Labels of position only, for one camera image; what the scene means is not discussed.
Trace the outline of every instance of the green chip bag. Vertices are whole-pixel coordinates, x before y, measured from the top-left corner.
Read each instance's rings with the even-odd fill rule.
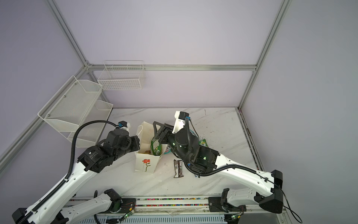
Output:
[[[152,142],[150,144],[150,153],[154,156],[161,155],[161,144],[155,138],[152,139]]]
[[[206,140],[205,140],[205,139],[200,140],[200,141],[199,141],[199,145],[205,146],[205,147],[209,147],[208,144],[206,143]]]

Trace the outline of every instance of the black cable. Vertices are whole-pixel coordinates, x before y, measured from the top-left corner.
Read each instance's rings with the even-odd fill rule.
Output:
[[[301,217],[300,217],[297,213],[295,213],[294,211],[292,211],[292,209],[291,209],[291,207],[290,207],[290,204],[289,204],[289,201],[288,201],[288,199],[287,199],[287,197],[286,197],[286,194],[285,194],[284,191],[281,189],[281,187],[280,187],[279,185],[275,184],[274,182],[268,180],[268,179],[265,179],[265,180],[267,180],[267,181],[270,182],[270,183],[273,183],[276,187],[278,187],[278,188],[281,190],[282,194],[285,196],[285,199],[286,199],[286,202],[287,202],[287,205],[288,205],[288,207],[286,207],[286,206],[284,206],[284,205],[283,205],[283,207],[287,208],[287,209],[291,212],[292,216],[295,218],[296,221],[298,221],[299,223],[303,223]]]
[[[98,191],[96,190],[96,191],[95,191],[95,194],[93,195],[93,198],[97,197],[97,195],[98,195]],[[99,222],[99,220],[98,220],[96,214],[94,214],[93,217],[95,218],[95,222],[96,222],[97,224],[101,224],[101,223]]]
[[[193,125],[193,123],[192,123],[192,119],[191,119],[191,118],[190,118],[190,123],[192,124],[192,127],[193,127],[193,129],[194,129],[194,131],[195,131],[195,134],[197,134],[197,137],[199,138],[199,135],[198,135],[197,131],[196,131],[195,128],[194,128],[194,125]]]
[[[226,221],[226,222],[228,222],[228,223],[231,222],[231,221],[234,221],[234,220],[235,220],[235,219],[232,219],[232,218],[231,218],[231,219],[224,219],[224,221]]]
[[[231,169],[231,168],[238,168],[238,169],[242,169],[242,170],[246,170],[250,173],[254,173],[256,174],[256,170],[253,170],[249,167],[246,167],[246,166],[240,166],[240,165],[237,165],[237,164],[229,164],[229,165],[226,165],[226,166],[223,166],[223,167],[220,167],[220,168],[217,168],[216,170],[213,170],[213,171],[210,171],[210,172],[207,172],[207,173],[199,173],[197,171],[194,171],[192,170],[189,165],[188,165],[188,158],[189,158],[189,154],[192,152],[192,140],[191,140],[191,132],[189,130],[189,118],[185,118],[185,129],[187,131],[187,136],[188,136],[188,152],[185,154],[184,156],[184,166],[193,174],[195,175],[198,175],[198,176],[204,176],[204,177],[207,177],[207,176],[210,176],[210,175],[213,175],[213,174],[216,174],[220,171],[223,171],[223,170],[227,170],[227,169]]]
[[[264,178],[264,177],[262,177],[261,175],[259,175],[259,174],[256,172],[256,170],[253,170],[253,169],[248,168],[248,167],[246,167],[246,166],[240,166],[240,165],[237,165],[237,164],[226,165],[226,166],[217,168],[216,170],[213,170],[213,171],[210,171],[210,172],[207,172],[207,173],[199,173],[199,172],[197,172],[197,171],[192,170],[192,169],[189,167],[189,165],[188,165],[188,163],[190,162],[190,161],[188,160],[188,157],[189,157],[189,154],[192,152],[192,149],[193,149],[193,148],[192,148],[192,141],[191,141],[191,133],[190,133],[190,130],[189,130],[189,118],[188,118],[188,117],[185,118],[185,129],[186,129],[186,131],[187,131],[187,136],[188,136],[188,148],[189,148],[188,152],[187,152],[187,153],[185,154],[185,156],[184,156],[184,165],[185,165],[185,167],[187,168],[187,170],[189,170],[191,173],[193,173],[193,174],[195,174],[195,175],[204,176],[204,177],[213,175],[213,174],[215,174],[215,173],[218,173],[218,172],[220,172],[220,171],[223,171],[223,170],[226,170],[226,169],[229,169],[229,168],[238,168],[238,169],[242,169],[242,170],[246,170],[246,171],[248,171],[248,172],[254,173],[254,174],[258,175],[259,177],[261,177],[261,178],[263,178],[263,179],[265,179],[265,180],[267,180],[267,181],[273,183],[275,186],[277,186],[277,187],[282,191],[282,194],[285,196],[285,199],[286,199],[286,202],[287,202],[287,205],[288,205],[288,207],[286,207],[286,206],[284,206],[284,207],[285,207],[285,208],[288,208],[288,209],[290,210],[292,216],[296,219],[296,221],[298,221],[299,223],[303,223],[303,222],[302,222],[302,219],[299,217],[299,215],[297,215],[297,213],[295,213],[294,211],[291,210],[289,201],[288,201],[288,199],[287,199],[287,197],[286,197],[284,191],[281,189],[281,187],[280,187],[279,185],[275,184],[274,182],[268,180],[267,178]]]
[[[79,132],[86,127],[87,125],[90,124],[94,124],[94,123],[107,123],[107,124],[111,124],[113,126],[117,126],[115,123],[112,123],[110,121],[106,121],[106,120],[94,120],[94,121],[90,121],[87,122],[85,124],[82,124],[77,131],[75,132],[75,134],[73,135],[73,139],[72,139],[72,146],[71,146],[71,159],[70,159],[70,163],[69,163],[69,168],[68,168],[68,172],[66,174],[66,176],[64,177],[64,179],[48,194],[46,195],[46,197],[44,199],[42,199],[33,209],[32,211],[30,211],[28,214],[26,214],[17,224],[23,224],[29,217],[31,217],[34,213],[36,212],[46,201],[48,201],[67,181],[68,178],[71,176],[72,174],[72,170],[73,170],[73,164],[74,164],[74,153],[76,150],[76,140],[77,140],[77,136],[79,134]]]

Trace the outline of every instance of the wall-mounted wire basket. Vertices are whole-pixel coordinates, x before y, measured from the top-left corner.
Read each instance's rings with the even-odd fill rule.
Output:
[[[98,78],[103,90],[140,90],[145,81],[143,61],[103,61]]]
[[[102,85],[89,80],[77,80],[47,112],[38,116],[58,132],[75,132],[85,121],[102,92]]]
[[[93,120],[107,120],[112,111],[112,107],[113,104],[97,100],[84,123]],[[94,146],[100,138],[104,127],[105,123],[94,123],[84,127],[77,136],[76,146],[79,148]],[[71,132],[67,137],[70,142],[72,142],[74,133],[75,132]]]

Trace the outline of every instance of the white marble surface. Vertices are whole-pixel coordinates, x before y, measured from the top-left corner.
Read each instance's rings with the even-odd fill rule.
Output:
[[[174,114],[177,110],[190,114],[200,138],[205,138],[210,148],[256,169],[235,108],[113,109],[108,120],[114,123],[122,120],[129,122],[130,135],[133,136],[143,121],[174,125]],[[107,125],[100,139],[105,138],[111,130],[113,127]],[[110,188],[122,196],[208,195],[220,194],[224,188],[245,188],[217,174],[197,178],[185,168],[184,177],[173,178],[174,159],[177,158],[172,153],[165,154],[154,174],[135,173],[135,154],[128,153],[88,181],[76,196],[90,197],[95,190],[100,194]]]

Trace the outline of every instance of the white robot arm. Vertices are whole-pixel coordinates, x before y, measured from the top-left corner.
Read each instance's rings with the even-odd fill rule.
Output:
[[[254,170],[232,161],[218,151],[200,146],[197,137],[188,132],[188,116],[189,114],[185,112],[177,111],[176,126],[155,121],[153,123],[155,138],[160,143],[170,145],[173,154],[183,159],[190,172],[199,176],[217,173],[248,187],[243,190],[224,189],[220,201],[222,210],[232,211],[240,205],[258,204],[267,211],[281,213],[283,196],[279,187],[282,187],[282,173]],[[106,139],[81,154],[77,163],[73,165],[71,173],[64,176],[39,201],[27,209],[22,208],[14,212],[13,219],[16,224],[72,224],[99,212],[107,210],[116,212],[121,197],[113,189],[77,206],[63,208],[66,202],[104,167],[111,165],[114,160],[126,153],[139,149],[138,137],[129,137],[128,131],[125,130],[126,122],[119,122],[123,128],[108,121],[102,122],[110,123],[116,126],[116,129],[109,132]],[[92,123],[95,122],[84,124],[76,133]]]

